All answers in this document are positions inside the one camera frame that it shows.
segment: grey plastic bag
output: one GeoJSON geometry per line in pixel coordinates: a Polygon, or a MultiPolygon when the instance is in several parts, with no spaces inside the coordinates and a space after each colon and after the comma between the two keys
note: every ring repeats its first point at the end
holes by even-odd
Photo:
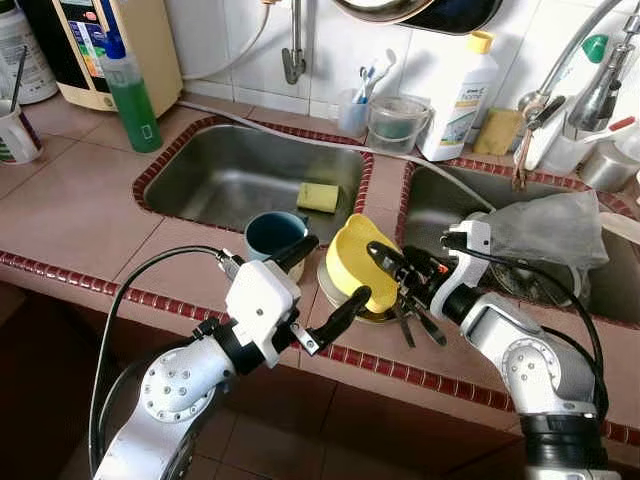
{"type": "Polygon", "coordinates": [[[491,253],[590,269],[609,256],[593,190],[519,202],[483,217],[491,225],[491,253]]]}

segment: yellow bowl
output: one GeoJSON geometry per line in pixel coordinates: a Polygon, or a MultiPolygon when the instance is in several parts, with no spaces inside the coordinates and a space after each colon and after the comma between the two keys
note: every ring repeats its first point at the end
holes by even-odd
{"type": "Polygon", "coordinates": [[[362,285],[371,287],[366,307],[370,312],[384,313],[396,303],[398,284],[367,253],[367,244],[374,240],[398,250],[369,218],[351,215],[329,245],[327,271],[345,295],[351,296],[362,285]]]}

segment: stainless steel sink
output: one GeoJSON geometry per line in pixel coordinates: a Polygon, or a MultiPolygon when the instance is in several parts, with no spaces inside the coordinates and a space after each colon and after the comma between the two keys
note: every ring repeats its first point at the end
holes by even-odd
{"type": "MultiPolygon", "coordinates": [[[[526,192],[513,192],[507,177],[459,167],[443,167],[471,187],[495,208],[533,200],[566,188],[529,182],[526,192]]],[[[404,244],[443,254],[439,239],[451,224],[476,211],[487,211],[472,195],[427,168],[418,168],[411,180],[404,244]]],[[[640,268],[631,244],[609,232],[603,239],[610,261],[591,270],[589,310],[626,323],[640,322],[640,268]]]]}
{"type": "Polygon", "coordinates": [[[327,244],[353,213],[362,172],[363,157],[355,151],[218,125],[196,133],[148,185],[144,199],[158,213],[237,231],[261,212],[297,213],[327,244]],[[335,214],[298,209],[302,182],[338,185],[335,214]]]}

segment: pink tiled countertop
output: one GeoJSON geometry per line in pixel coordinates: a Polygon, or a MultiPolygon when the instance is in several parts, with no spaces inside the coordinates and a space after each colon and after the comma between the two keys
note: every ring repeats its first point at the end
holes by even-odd
{"type": "MultiPolygon", "coordinates": [[[[327,135],[339,133],[324,120],[196,100],[260,122],[327,135]]],[[[157,154],[133,152],[115,115],[69,105],[60,96],[25,110],[43,137],[45,155],[23,167],[0,166],[0,280],[106,312],[119,282],[141,261],[163,250],[208,244],[245,255],[239,233],[163,217],[136,203],[132,185],[157,154]]],[[[160,122],[165,147],[207,116],[173,108],[160,122]]],[[[482,162],[475,164],[477,168],[506,165],[505,159],[497,157],[475,158],[482,162]]],[[[402,218],[403,185],[409,170],[405,161],[374,157],[364,214],[392,238],[402,218]]],[[[331,311],[315,279],[323,255],[323,250],[313,254],[301,281],[301,320],[314,326],[324,322],[331,311]]],[[[121,316],[189,334],[199,320],[224,309],[228,281],[213,260],[193,255],[158,265],[134,286],[129,301],[123,302],[121,316]]],[[[544,324],[582,342],[587,340],[571,314],[527,304],[521,308],[544,324]]],[[[640,330],[604,320],[596,323],[611,396],[604,433],[614,440],[610,442],[614,458],[640,465],[640,330]]],[[[497,372],[457,335],[453,325],[442,328],[449,340],[447,348],[437,347],[416,324],[412,330],[417,348],[409,349],[397,325],[356,322],[323,356],[309,358],[289,349],[282,361],[513,431],[517,417],[497,372]]]]}

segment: red tile border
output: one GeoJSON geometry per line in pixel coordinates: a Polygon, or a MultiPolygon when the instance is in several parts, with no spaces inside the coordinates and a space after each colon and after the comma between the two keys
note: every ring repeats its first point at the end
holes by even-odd
{"type": "MultiPolygon", "coordinates": [[[[107,280],[47,265],[9,252],[0,251],[0,264],[111,297],[119,288],[118,284],[107,280]]],[[[193,321],[201,321],[210,316],[218,316],[221,323],[229,321],[226,313],[216,312],[137,288],[130,288],[125,299],[156,310],[170,311],[193,321]]],[[[513,411],[513,403],[504,392],[480,387],[464,380],[445,377],[352,348],[334,344],[320,353],[320,356],[497,410],[513,411]]],[[[619,443],[640,447],[640,430],[626,425],[605,421],[603,436],[619,443]]]]}
{"type": "MultiPolygon", "coordinates": [[[[320,140],[324,142],[339,143],[343,145],[362,145],[355,140],[346,137],[338,137],[336,135],[327,135],[324,133],[312,132],[310,130],[303,130],[301,128],[285,127],[277,125],[275,123],[268,122],[256,122],[272,130],[293,135],[300,138],[307,138],[310,140],[320,140]]],[[[196,120],[189,125],[184,132],[182,132],[174,142],[162,152],[158,158],[147,169],[142,172],[138,178],[133,182],[133,198],[136,203],[148,212],[158,213],[154,211],[144,200],[144,191],[149,186],[151,181],[162,171],[162,169],[171,161],[171,159],[184,147],[193,136],[200,130],[205,128],[214,127],[217,125],[241,125],[240,123],[231,119],[225,118],[220,115],[213,115],[211,117],[202,118],[196,120]]],[[[360,186],[356,195],[356,202],[354,204],[354,213],[362,213],[364,211],[365,200],[369,191],[369,182],[371,179],[371,173],[373,172],[374,159],[370,153],[358,152],[362,157],[362,179],[360,180],[360,186]]],[[[208,227],[216,228],[219,230],[225,230],[230,232],[241,233],[233,228],[225,227],[223,225],[216,225],[213,223],[197,222],[195,220],[188,220],[181,217],[175,217],[172,215],[164,215],[164,217],[177,218],[185,222],[199,223],[208,227]]]]}
{"type": "MultiPolygon", "coordinates": [[[[513,169],[511,167],[506,167],[505,169],[491,169],[491,166],[495,166],[493,164],[480,162],[478,160],[470,160],[468,158],[456,158],[453,160],[448,160],[446,162],[442,162],[442,164],[450,166],[450,167],[459,167],[459,168],[467,168],[470,170],[479,170],[482,172],[491,171],[495,175],[500,175],[504,177],[511,177],[511,173],[513,169]]],[[[405,231],[405,223],[407,220],[407,211],[409,209],[409,191],[411,190],[411,178],[415,171],[419,168],[418,165],[412,162],[407,162],[404,170],[403,184],[401,190],[401,201],[400,201],[400,211],[398,212],[398,220],[396,222],[396,242],[398,245],[404,245],[404,231],[405,231]]],[[[570,188],[576,191],[585,191],[590,190],[590,187],[582,183],[580,180],[565,178],[565,177],[557,177],[554,175],[550,175],[548,173],[542,173],[539,171],[531,172],[529,177],[527,178],[528,182],[536,182],[536,183],[544,183],[547,185],[555,185],[562,186],[566,188],[570,188]]],[[[625,203],[623,198],[620,198],[618,195],[607,192],[596,192],[598,196],[598,200],[600,203],[606,205],[613,212],[619,213],[620,215],[624,215],[626,217],[632,218],[634,220],[640,220],[640,218],[636,218],[633,215],[631,208],[625,203]]],[[[636,259],[638,260],[638,266],[640,267],[640,248],[637,245],[631,245],[633,249],[636,259]]],[[[518,299],[521,302],[528,303],[526,300],[518,299]]],[[[573,314],[573,310],[570,308],[554,308],[537,305],[538,307],[545,308],[548,310],[562,310],[567,313],[573,314]]],[[[609,323],[612,325],[616,325],[618,327],[627,328],[630,330],[640,330],[640,323],[625,323],[619,320],[611,319],[608,317],[602,317],[599,315],[592,315],[594,319],[609,323]]]]}

